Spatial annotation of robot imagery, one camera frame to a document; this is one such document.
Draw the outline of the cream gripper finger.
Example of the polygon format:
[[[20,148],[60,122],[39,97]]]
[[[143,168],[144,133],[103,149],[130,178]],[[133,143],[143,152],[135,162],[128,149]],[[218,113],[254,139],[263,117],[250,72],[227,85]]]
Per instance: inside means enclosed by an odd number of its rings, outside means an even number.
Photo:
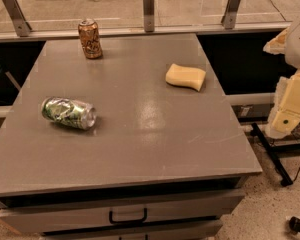
[[[282,30],[276,37],[272,38],[265,44],[263,51],[273,55],[284,54],[287,33],[288,29]]]
[[[290,78],[281,77],[276,86],[274,106],[266,125],[266,135],[282,139],[300,123],[300,70]]]

